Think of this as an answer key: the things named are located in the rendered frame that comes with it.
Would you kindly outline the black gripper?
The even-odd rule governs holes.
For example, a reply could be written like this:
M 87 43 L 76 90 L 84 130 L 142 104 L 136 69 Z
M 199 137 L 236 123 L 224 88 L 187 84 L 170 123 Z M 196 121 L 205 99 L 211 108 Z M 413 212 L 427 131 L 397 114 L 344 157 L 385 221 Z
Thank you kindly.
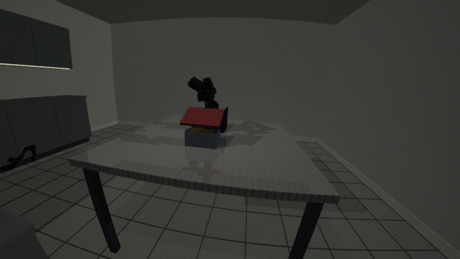
M 210 89 L 204 89 L 203 95 L 204 94 L 206 94 L 206 96 L 203 97 L 203 100 L 205 101 L 205 108 L 215 108 L 214 105 L 212 104 L 213 98 L 215 97 L 215 93 L 211 91 Z

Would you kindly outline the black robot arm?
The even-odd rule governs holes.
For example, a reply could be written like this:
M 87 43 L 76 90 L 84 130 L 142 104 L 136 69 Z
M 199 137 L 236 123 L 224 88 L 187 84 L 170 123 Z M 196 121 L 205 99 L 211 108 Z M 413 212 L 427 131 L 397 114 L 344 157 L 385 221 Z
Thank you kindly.
M 203 95 L 203 90 L 204 89 L 210 89 L 211 91 L 213 91 L 215 94 L 217 93 L 216 92 L 216 89 L 213 87 L 213 84 L 212 84 L 212 81 L 211 81 L 211 78 L 206 78 L 206 79 L 203 79 L 203 82 L 196 79 L 196 77 L 192 77 L 192 79 L 190 80 L 190 82 L 188 82 L 188 86 L 192 89 L 195 89 L 197 92 L 198 92 L 198 101 L 204 101 L 203 100 L 203 97 L 206 96 L 206 94 Z M 205 101 L 204 101 L 205 102 Z M 217 109 L 219 104 L 213 99 L 213 102 L 212 104 L 214 105 L 214 107 L 216 107 Z

